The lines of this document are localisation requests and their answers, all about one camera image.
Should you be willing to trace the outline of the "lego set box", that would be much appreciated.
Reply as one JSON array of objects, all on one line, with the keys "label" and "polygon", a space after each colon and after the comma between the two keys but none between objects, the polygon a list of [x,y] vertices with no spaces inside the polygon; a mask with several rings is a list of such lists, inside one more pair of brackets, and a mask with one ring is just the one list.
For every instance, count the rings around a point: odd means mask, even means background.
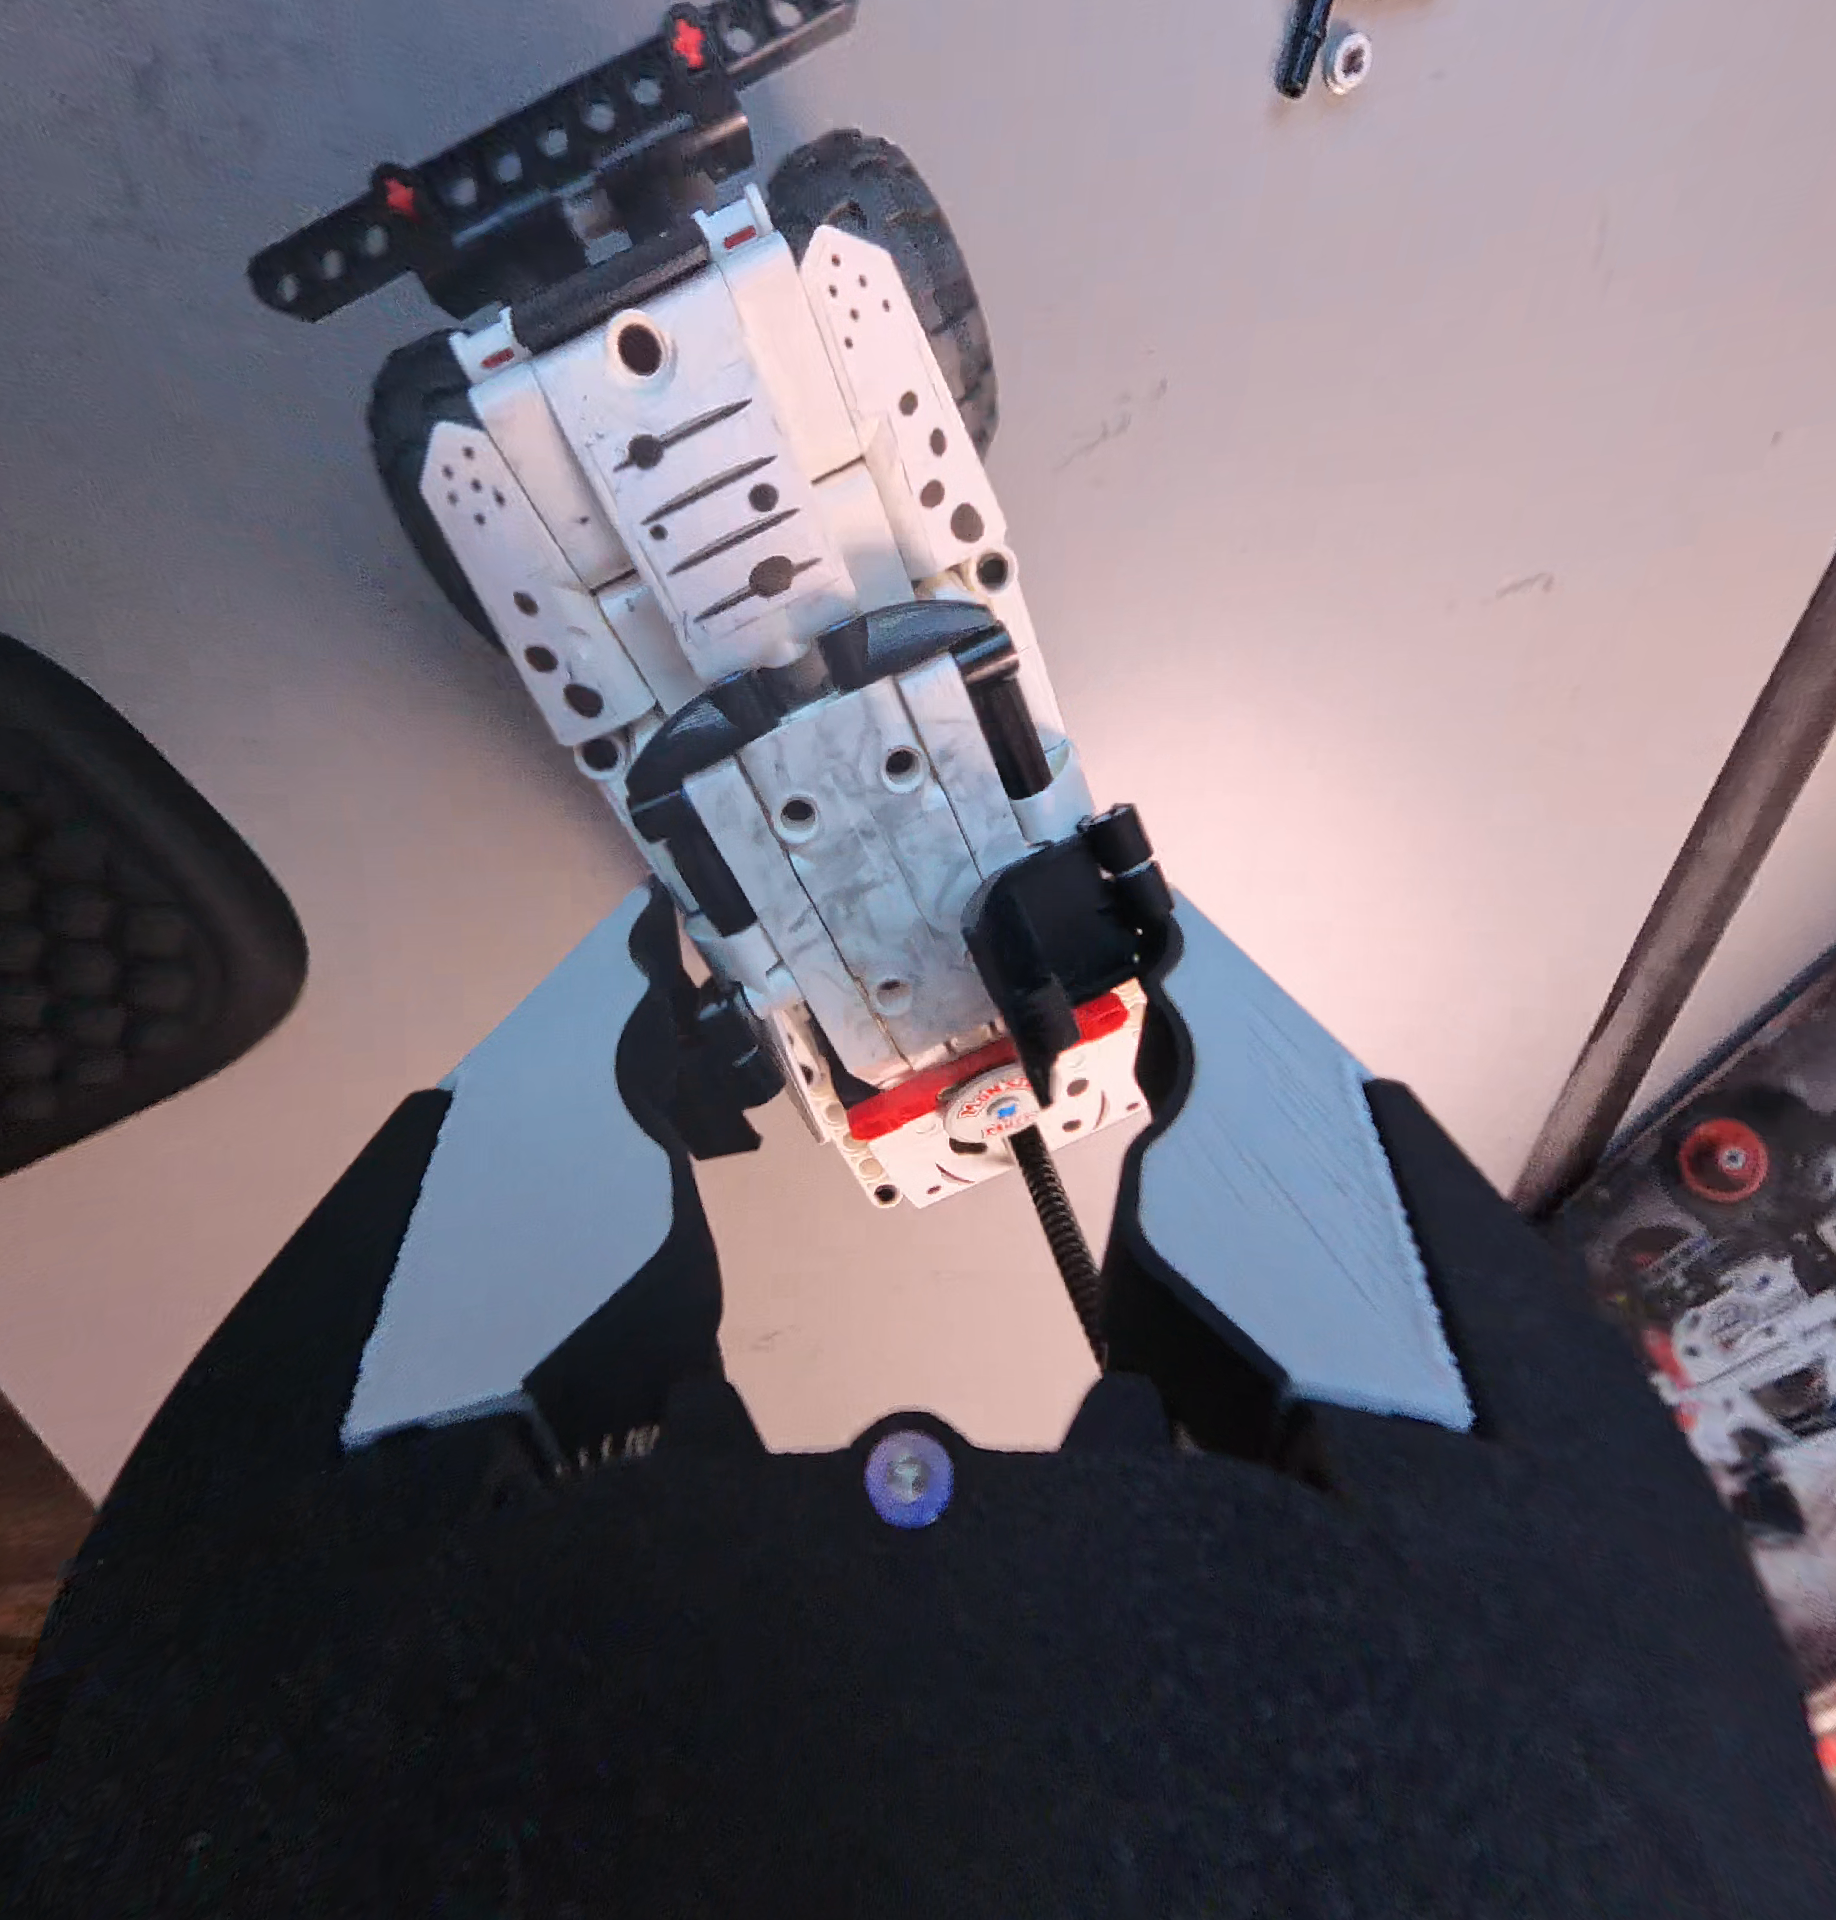
[{"label": "lego set box", "polygon": [[1554,1207],[1748,1536],[1836,1781],[1836,944]]}]

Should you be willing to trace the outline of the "white lego truck model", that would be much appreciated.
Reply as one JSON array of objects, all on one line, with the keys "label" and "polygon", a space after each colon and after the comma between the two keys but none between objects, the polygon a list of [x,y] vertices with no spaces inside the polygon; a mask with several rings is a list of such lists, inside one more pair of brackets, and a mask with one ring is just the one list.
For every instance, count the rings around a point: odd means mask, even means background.
[{"label": "white lego truck model", "polygon": [[854,2],[669,2],[247,262],[323,322],[415,277],[368,448],[707,968],[688,1035],[738,1154],[785,1090],[875,1207],[1147,1113],[1137,892],[1030,630],[998,493],[891,251],[774,228],[743,94]]}]

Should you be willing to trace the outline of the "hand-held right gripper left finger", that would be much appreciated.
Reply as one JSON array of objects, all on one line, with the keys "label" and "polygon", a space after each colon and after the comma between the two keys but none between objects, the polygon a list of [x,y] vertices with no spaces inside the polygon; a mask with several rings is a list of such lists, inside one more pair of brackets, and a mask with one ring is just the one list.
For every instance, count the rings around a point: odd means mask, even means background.
[{"label": "hand-held right gripper left finger", "polygon": [[681,1117],[688,975],[638,887],[445,1077],[345,1449],[527,1415],[564,1454],[724,1374],[724,1284]]}]

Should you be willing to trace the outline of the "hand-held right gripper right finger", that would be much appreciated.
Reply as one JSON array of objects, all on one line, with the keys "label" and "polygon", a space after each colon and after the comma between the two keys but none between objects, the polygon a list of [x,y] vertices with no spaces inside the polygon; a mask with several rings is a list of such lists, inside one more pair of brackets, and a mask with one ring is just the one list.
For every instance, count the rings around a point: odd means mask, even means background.
[{"label": "hand-held right gripper right finger", "polygon": [[1282,1440],[1300,1408],[1475,1427],[1367,1087],[1174,898],[1147,975],[1150,1118],[1113,1206],[1105,1353],[1189,1440]]}]

